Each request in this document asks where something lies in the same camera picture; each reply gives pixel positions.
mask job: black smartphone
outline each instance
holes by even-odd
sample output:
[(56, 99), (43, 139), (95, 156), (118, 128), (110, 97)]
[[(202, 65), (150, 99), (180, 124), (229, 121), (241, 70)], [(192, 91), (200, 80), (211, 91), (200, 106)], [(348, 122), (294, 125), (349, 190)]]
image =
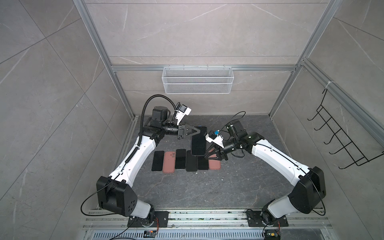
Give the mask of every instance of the black smartphone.
[(177, 149), (175, 169), (185, 169), (186, 158), (187, 158), (187, 150)]
[(207, 135), (206, 126), (195, 126), (200, 129), (200, 133), (193, 135), (191, 138), (191, 154), (194, 156), (204, 156), (207, 149), (205, 136)]
[(191, 151), (187, 151), (187, 162), (185, 165), (185, 170), (187, 172), (196, 172), (197, 171), (197, 157), (191, 154)]
[(199, 170), (208, 170), (209, 169), (208, 159), (205, 159), (204, 156), (198, 156), (197, 166)]
[(155, 151), (153, 155), (152, 171), (163, 171), (164, 151)]

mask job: white wire basket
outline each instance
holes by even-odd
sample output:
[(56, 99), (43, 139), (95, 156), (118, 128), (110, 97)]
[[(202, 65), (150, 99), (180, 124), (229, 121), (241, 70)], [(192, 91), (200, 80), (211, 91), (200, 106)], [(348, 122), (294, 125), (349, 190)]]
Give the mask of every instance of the white wire basket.
[(233, 71), (225, 66), (164, 67), (161, 78), (166, 94), (230, 93)]

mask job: aluminum frame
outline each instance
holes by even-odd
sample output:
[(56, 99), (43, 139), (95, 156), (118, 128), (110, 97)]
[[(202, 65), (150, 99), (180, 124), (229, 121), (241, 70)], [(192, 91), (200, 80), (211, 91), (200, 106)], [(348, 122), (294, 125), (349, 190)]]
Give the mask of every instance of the aluminum frame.
[(330, 77), (323, 73), (311, 60), (305, 58), (303, 60), (303, 66), (319, 83), (327, 87), (332, 96), (384, 147), (384, 126), (349, 96), (337, 83), (333, 82)]
[(287, 82), (284, 84), (283, 89), (281, 90), (279, 96), (277, 97), (275, 103), (273, 104), (271, 110), (269, 111), (268, 115), (270, 118), (274, 117), (277, 109), (280, 107), (289, 89), (291, 88), (293, 82), (295, 81), (297, 74), (300, 72), (301, 68), (303, 67), (302, 61), (304, 60), (304, 58), (307, 58), (311, 54), (317, 42), (319, 41), (320, 37), (323, 35), (325, 29), (327, 28), (329, 22), (331, 21), (332, 17), (334, 16), (337, 9), (341, 5), (342, 1), (343, 0), (331, 0), (328, 3), (327, 8), (325, 9), (319, 23), (315, 28), (315, 31), (312, 33), (311, 38), (309, 39), (307, 45), (304, 48), (303, 53), (301, 54), (296, 64), (296, 71), (291, 73), (291, 75), (288, 77)]
[(96, 27), (92, 21), (92, 18), (88, 12), (88, 9), (84, 3), (83, 0), (73, 0), (77, 10), (79, 11), (79, 14), (81, 16), (81, 19), (83, 20), (85, 27), (88, 30), (89, 35), (91, 36), (91, 39), (100, 55), (101, 60), (103, 61), (105, 68), (107, 69), (107, 72), (109, 76), (112, 79), (113, 84), (115, 85), (116, 90), (118, 91), (118, 94), (124, 104), (125, 109), (128, 112), (128, 115), (133, 119), (135, 117), (135, 114), (132, 111), (132, 108), (129, 104), (129, 101), (127, 99), (127, 96), (125, 95), (125, 92), (123, 90), (123, 87), (121, 86), (121, 83), (116, 76), (115, 72), (111, 68), (111, 61), (108, 57), (108, 54), (103, 46), (103, 43), (101, 42), (101, 39), (97, 33)]
[(231, 67), (233, 71), (295, 71), (296, 65), (290, 64), (132, 64), (112, 65), (113, 71), (163, 71), (165, 67)]
[[(161, 232), (175, 234), (176, 239), (178, 233), (191, 233), (190, 237), (185, 236), (183, 239), (196, 239), (193, 234), (199, 232), (225, 232), (225, 231), (247, 231), (259, 232), (263, 227), (249, 227), (247, 215), (244, 213), (246, 209), (237, 208), (220, 208), (220, 209), (158, 209), (169, 212), (168, 226), (162, 228)], [(110, 213), (106, 210), (90, 210), (89, 214), (106, 214)], [(287, 216), (289, 227), (285, 229), (320, 229), (323, 236), (329, 237), (325, 239), (336, 240), (334, 230), (329, 222), (327, 215), (319, 216), (314, 212), (303, 214), (301, 212), (291, 213)], [(108, 215), (103, 217), (84, 217), (79, 233), (79, 240), (92, 239), (95, 232), (121, 232), (127, 227), (129, 217)], [(126, 232), (138, 233), (143, 230), (155, 230), (155, 227), (139, 227), (130, 228)], [(265, 229), (275, 229), (275, 227), (266, 227)]]

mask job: zip tie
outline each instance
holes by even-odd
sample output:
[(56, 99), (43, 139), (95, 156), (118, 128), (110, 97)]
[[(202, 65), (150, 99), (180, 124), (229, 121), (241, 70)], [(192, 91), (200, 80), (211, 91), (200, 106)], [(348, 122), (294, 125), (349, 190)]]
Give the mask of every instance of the zip tie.
[(330, 83), (335, 83), (335, 82), (333, 82), (333, 81), (328, 81), (327, 85), (325, 86), (325, 89), (327, 89), (327, 87), (328, 87), (328, 85), (329, 85)]

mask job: pink phone case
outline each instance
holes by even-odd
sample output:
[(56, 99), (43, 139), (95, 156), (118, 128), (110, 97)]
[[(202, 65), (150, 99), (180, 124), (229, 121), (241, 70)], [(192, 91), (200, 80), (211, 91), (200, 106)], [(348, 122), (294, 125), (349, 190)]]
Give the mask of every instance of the pink phone case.
[(221, 162), (219, 160), (209, 159), (209, 169), (211, 170), (219, 170), (221, 169)]
[(163, 162), (163, 173), (175, 172), (176, 152), (165, 152)]

